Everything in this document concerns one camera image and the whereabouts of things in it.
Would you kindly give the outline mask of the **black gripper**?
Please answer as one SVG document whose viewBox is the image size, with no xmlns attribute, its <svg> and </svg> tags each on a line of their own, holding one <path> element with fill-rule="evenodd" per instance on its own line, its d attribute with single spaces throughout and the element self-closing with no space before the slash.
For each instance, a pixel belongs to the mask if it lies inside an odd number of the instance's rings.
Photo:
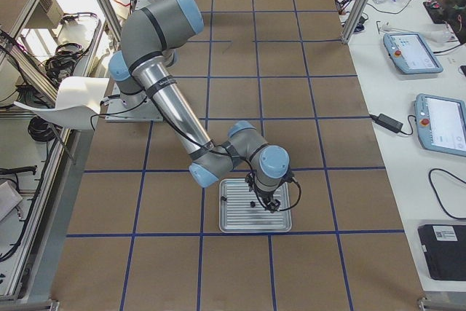
<svg viewBox="0 0 466 311">
<path fill-rule="evenodd" d="M 259 186 L 259 180 L 256 175 L 247 175 L 245 182 L 248 184 L 250 192 L 253 192 L 256 199 L 261 203 L 261 206 L 270 213 L 279 210 L 280 201 L 276 200 L 273 196 L 274 191 L 265 191 Z"/>
</svg>

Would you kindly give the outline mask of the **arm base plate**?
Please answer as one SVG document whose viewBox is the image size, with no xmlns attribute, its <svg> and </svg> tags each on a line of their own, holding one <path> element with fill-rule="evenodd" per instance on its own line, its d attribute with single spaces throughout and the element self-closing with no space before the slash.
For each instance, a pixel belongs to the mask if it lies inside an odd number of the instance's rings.
<svg viewBox="0 0 466 311">
<path fill-rule="evenodd" d="M 116 98 L 108 102 L 105 120 L 107 122 L 162 122 L 162 115 L 156 106 L 150 101 L 145 100 L 144 91 L 136 95 L 121 94 L 115 84 L 112 90 Z"/>
</svg>

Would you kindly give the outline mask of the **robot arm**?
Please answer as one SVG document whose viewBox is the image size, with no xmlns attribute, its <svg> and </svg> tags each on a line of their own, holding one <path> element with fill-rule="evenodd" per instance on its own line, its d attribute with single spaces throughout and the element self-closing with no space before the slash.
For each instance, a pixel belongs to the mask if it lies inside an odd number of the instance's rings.
<svg viewBox="0 0 466 311">
<path fill-rule="evenodd" d="M 268 143 L 246 121 L 232 126 L 221 145 L 214 144 L 167 70 L 175 58 L 173 50 L 203 28 L 195 0 L 149 0 L 122 26 L 123 64 L 112 74 L 128 74 L 130 92 L 143 93 L 178 134 L 192 160 L 189 171 L 201 187 L 209 187 L 246 162 L 250 168 L 245 178 L 249 190 L 265 210 L 278 212 L 280 201 L 274 193 L 285 182 L 295 180 L 287 151 Z"/>
</svg>

